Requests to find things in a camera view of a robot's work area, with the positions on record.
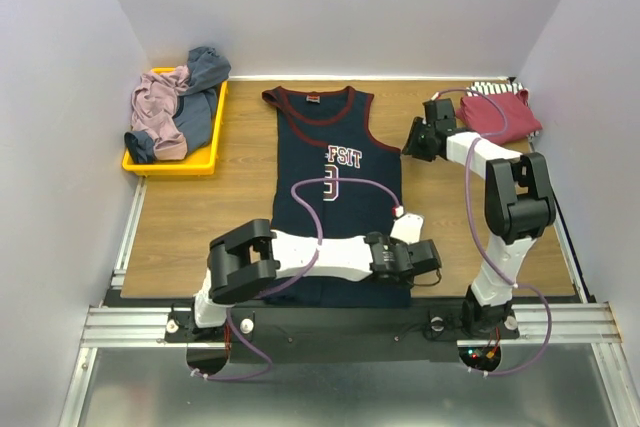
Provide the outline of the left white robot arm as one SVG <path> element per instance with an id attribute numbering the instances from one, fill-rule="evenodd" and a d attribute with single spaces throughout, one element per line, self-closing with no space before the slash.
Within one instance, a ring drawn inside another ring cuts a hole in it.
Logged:
<path id="1" fill-rule="evenodd" d="M 256 298 L 276 281 L 294 277 L 337 278 L 351 284 L 373 281 L 408 285 L 437 272 L 441 259 L 431 240 L 422 240 L 423 218 L 401 216 L 390 235 L 371 232 L 344 239 L 296 236 L 255 219 L 212 240 L 207 273 L 194 295 L 188 329 L 199 340 L 215 339 L 226 310 Z"/>

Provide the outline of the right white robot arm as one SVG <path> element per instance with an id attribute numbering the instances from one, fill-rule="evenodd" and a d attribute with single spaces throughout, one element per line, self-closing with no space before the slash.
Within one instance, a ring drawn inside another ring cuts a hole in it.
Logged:
<path id="1" fill-rule="evenodd" d="M 556 204 L 545 158 L 492 142 L 496 135 L 461 128 L 453 103 L 437 96 L 424 103 L 424 116 L 412 123 L 404 155 L 424 161 L 441 157 L 465 168 L 465 207 L 474 243 L 483 259 L 465 294 L 460 325 L 482 337 L 508 320 L 513 291 L 524 259 L 556 219 Z M 470 177 L 485 181 L 484 218 L 490 231 L 480 243 L 473 220 Z"/>

